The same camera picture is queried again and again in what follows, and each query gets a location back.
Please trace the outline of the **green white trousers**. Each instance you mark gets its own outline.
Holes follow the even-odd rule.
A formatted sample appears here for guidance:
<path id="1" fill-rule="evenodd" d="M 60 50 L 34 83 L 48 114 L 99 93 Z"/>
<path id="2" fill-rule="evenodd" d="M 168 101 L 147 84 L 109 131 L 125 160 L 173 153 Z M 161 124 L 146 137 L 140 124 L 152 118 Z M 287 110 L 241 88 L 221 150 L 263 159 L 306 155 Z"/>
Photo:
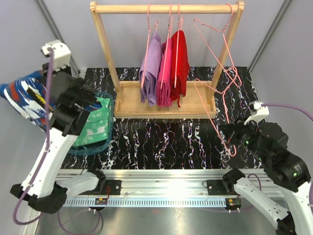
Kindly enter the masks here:
<path id="1" fill-rule="evenodd" d="M 102 107 L 90 112 L 87 122 L 73 147 L 94 144 L 108 138 L 111 100 L 102 97 L 98 97 L 97 100 L 100 101 Z"/>

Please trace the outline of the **pink wire hanger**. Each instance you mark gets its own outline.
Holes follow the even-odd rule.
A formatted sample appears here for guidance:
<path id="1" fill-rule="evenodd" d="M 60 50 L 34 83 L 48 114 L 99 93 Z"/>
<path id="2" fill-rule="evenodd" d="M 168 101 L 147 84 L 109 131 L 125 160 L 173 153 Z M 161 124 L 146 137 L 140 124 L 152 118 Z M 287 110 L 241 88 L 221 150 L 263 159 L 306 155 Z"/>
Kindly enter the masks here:
<path id="1" fill-rule="evenodd" d="M 213 24 L 195 18 L 193 25 L 196 32 L 201 37 L 205 49 L 213 58 L 215 65 L 211 87 L 216 88 L 222 72 L 229 75 L 230 70 L 235 67 L 234 59 L 231 54 L 231 46 L 239 26 L 245 3 L 238 1 L 236 4 L 226 3 L 226 16 L 221 23 Z"/>

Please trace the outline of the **blue patterned trousers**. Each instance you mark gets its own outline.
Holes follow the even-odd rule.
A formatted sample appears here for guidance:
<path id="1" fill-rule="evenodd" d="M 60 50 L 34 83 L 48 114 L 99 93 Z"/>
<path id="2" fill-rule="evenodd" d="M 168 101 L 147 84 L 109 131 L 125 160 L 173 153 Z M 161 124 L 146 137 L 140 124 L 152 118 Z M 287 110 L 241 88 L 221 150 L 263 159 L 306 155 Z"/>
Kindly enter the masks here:
<path id="1" fill-rule="evenodd" d="M 19 77 L 11 83 L 2 83 L 0 96 L 7 100 L 21 116 L 45 131 L 46 87 L 41 83 L 41 79 L 45 77 L 39 70 Z"/>

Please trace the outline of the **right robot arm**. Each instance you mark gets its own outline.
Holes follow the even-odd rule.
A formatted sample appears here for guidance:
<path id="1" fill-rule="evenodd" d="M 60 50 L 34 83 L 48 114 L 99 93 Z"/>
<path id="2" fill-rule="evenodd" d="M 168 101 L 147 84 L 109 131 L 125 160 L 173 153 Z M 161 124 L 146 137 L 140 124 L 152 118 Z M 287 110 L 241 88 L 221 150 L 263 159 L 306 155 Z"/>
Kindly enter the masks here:
<path id="1" fill-rule="evenodd" d="M 262 163 L 266 175 L 278 186 L 288 208 L 284 208 L 256 188 L 239 169 L 223 176 L 228 192 L 244 197 L 271 222 L 278 235 L 311 235 L 313 212 L 311 176 L 306 163 L 287 149 L 288 135 L 272 122 L 244 124 L 242 120 L 220 126 L 231 145 L 242 144 Z"/>

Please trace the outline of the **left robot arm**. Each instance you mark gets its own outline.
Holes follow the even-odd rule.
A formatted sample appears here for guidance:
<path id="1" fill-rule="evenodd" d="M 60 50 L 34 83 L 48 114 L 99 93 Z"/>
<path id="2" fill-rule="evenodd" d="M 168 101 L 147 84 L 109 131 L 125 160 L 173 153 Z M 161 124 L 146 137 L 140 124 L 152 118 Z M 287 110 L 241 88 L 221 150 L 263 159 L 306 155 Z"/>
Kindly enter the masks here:
<path id="1" fill-rule="evenodd" d="M 87 191 L 100 194 L 105 188 L 106 176 L 96 169 L 69 180 L 56 179 L 65 156 L 87 122 L 90 114 L 87 106 L 98 102 L 82 78 L 74 78 L 67 72 L 59 71 L 44 81 L 48 96 L 57 103 L 47 122 L 45 146 L 27 178 L 13 185 L 10 192 L 36 211 L 54 214 L 67 198 Z"/>

